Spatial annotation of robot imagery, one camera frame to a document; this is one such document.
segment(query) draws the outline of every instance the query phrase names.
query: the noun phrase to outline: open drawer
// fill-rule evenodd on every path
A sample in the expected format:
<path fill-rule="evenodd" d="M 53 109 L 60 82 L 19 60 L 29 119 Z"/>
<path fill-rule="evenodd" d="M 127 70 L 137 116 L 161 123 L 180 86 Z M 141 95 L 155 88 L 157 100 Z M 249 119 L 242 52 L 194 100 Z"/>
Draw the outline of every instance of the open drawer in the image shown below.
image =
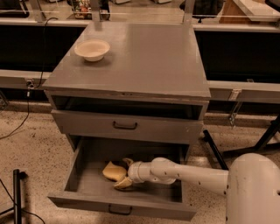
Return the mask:
<path fill-rule="evenodd" d="M 62 134 L 196 144 L 203 122 L 168 117 L 53 110 Z"/>
<path fill-rule="evenodd" d="M 109 161 L 123 165 L 123 158 L 147 162 L 164 157 L 182 163 L 187 148 L 174 143 L 83 137 L 64 191 L 50 193 L 48 197 L 58 207 L 189 221 L 195 209 L 183 201 L 180 181 L 172 185 L 134 184 L 127 191 L 117 191 L 113 187 L 115 182 L 102 175 Z"/>

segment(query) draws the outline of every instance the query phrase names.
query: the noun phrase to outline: terrazzo floor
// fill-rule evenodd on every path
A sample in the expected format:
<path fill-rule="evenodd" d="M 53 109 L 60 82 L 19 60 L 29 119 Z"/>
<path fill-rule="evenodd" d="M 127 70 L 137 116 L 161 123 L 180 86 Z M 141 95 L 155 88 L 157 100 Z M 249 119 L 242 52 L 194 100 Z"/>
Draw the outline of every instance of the terrazzo floor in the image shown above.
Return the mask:
<path fill-rule="evenodd" d="M 27 115 L 25 101 L 11 101 L 6 110 L 0 111 L 0 137 L 14 130 Z M 74 154 L 67 138 L 60 134 L 48 103 L 30 103 L 30 114 L 24 125 L 12 136 L 0 140 L 0 179 L 12 193 L 12 172 L 25 171 L 28 178 L 22 180 L 24 209 L 39 215 L 45 223 L 225 223 L 226 200 L 197 186 L 185 184 L 185 201 L 197 209 L 189 221 L 167 220 L 138 216 L 121 216 L 56 207 L 48 193 L 62 190 Z M 206 114 L 204 129 L 207 129 L 220 151 L 253 146 L 269 127 L 274 116 L 238 115 L 236 127 L 229 125 L 228 115 Z M 198 143 L 192 148 L 189 165 L 215 167 L 209 145 L 201 133 Z M 280 141 L 279 133 L 272 139 Z M 268 156 L 280 166 L 280 152 Z M 0 186 L 0 210 L 11 202 Z M 23 223 L 43 223 L 37 217 L 23 213 Z M 13 223 L 13 212 L 0 216 L 0 223 Z"/>

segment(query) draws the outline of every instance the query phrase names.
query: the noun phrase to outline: white bowl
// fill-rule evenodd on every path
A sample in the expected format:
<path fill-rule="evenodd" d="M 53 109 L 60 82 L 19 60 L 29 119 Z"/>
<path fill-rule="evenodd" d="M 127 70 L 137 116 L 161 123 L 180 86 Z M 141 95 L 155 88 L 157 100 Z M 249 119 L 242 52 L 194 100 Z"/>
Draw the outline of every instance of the white bowl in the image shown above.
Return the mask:
<path fill-rule="evenodd" d="M 85 40 L 76 45 L 74 51 L 77 55 L 88 61 L 101 60 L 110 49 L 109 43 L 100 39 Z"/>

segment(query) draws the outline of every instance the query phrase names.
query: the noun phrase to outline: cabinet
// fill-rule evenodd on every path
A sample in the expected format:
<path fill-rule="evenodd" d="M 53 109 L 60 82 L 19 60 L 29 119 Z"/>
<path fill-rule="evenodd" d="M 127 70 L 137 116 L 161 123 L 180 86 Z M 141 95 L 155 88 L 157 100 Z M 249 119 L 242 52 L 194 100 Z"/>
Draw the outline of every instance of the cabinet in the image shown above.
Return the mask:
<path fill-rule="evenodd" d="M 189 221 L 183 183 L 117 191 L 102 176 L 108 161 L 184 163 L 196 144 L 210 98 L 193 29 L 186 24 L 93 22 L 77 39 L 103 39 L 104 59 L 86 62 L 74 47 L 45 81 L 59 130 L 74 156 L 58 207 Z"/>

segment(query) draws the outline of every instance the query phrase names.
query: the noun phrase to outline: drawer handle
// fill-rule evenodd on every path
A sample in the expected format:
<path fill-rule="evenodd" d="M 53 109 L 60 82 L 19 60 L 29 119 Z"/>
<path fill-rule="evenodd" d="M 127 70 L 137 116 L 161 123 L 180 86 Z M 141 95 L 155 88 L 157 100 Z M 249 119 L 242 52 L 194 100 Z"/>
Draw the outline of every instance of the drawer handle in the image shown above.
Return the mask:
<path fill-rule="evenodd" d="M 117 122 L 113 122 L 113 127 L 118 130 L 135 130 L 138 126 L 138 123 L 135 122 L 133 125 L 123 125 Z"/>
<path fill-rule="evenodd" d="M 127 213 L 120 213 L 120 212 L 115 212 L 115 211 L 112 211 L 111 209 L 111 204 L 108 205 L 108 212 L 110 214 L 120 214 L 120 215 L 130 215 L 131 212 L 132 212 L 132 206 L 129 208 L 129 211 Z"/>

